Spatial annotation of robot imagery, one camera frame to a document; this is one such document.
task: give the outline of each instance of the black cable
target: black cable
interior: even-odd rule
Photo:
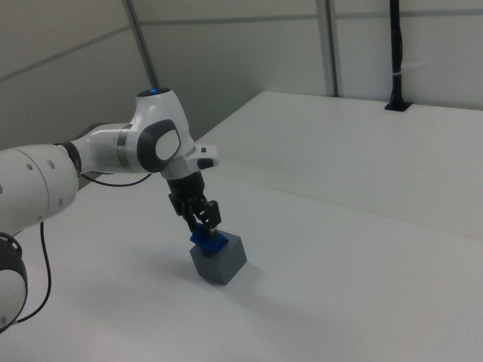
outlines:
[[[48,301],[48,297],[51,294],[51,288],[52,288],[52,275],[51,275],[51,264],[48,261],[48,254],[47,254],[47,247],[45,246],[45,236],[44,236],[44,223],[40,223],[40,241],[42,243],[42,250],[44,251],[44,258],[45,258],[45,267],[47,268],[47,278],[48,278],[48,286],[47,286],[47,294],[45,294],[44,301],[42,304],[31,314],[27,315],[26,317],[19,319],[15,324],[19,324],[22,322],[25,322],[26,320],[30,319],[37,313],[41,311],[42,308],[44,308],[45,303]]]
[[[82,174],[81,176],[82,176],[82,177],[84,177],[85,179],[88,179],[88,180],[89,180],[89,181],[91,181],[92,183],[96,183],[96,184],[98,184],[98,185],[102,185],[102,186],[110,186],[110,187],[128,187],[128,186],[134,186],[134,185],[137,185],[137,184],[139,184],[139,183],[142,183],[142,181],[146,181],[148,178],[150,178],[150,177],[151,177],[151,173],[150,173],[148,176],[146,176],[146,177],[144,177],[144,178],[142,178],[142,179],[140,179],[140,180],[136,181],[135,183],[121,183],[121,184],[115,184],[115,183],[102,183],[101,181],[97,181],[96,179],[93,179],[93,178],[91,178],[91,177],[89,177],[89,176],[85,176],[84,174]]]

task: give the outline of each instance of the white table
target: white table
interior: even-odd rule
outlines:
[[[230,162],[205,173],[249,261],[226,287],[196,274],[160,176],[89,185],[46,222],[51,299],[0,336],[0,360],[481,359],[482,242],[221,176]],[[46,285],[38,228],[18,240],[28,312]]]

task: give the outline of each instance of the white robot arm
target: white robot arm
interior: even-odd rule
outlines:
[[[17,319],[27,294],[25,267],[18,260],[21,248],[8,236],[68,207],[82,173],[159,172],[190,230],[199,219],[216,238],[220,211],[216,201],[203,195],[200,172],[218,164],[216,146],[195,144],[172,90],[146,90],[136,104],[127,124],[95,124],[70,142],[0,152],[0,333]]]

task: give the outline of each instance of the blue block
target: blue block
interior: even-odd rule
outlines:
[[[218,232],[217,238],[211,240],[206,228],[202,224],[198,224],[191,235],[190,241],[198,245],[203,251],[216,254],[226,244],[228,239]]]

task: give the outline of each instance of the gray box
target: gray box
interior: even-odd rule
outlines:
[[[218,284],[227,285],[247,262],[247,256],[239,236],[218,232],[228,239],[218,253],[207,253],[198,245],[195,245],[189,253],[200,276]]]

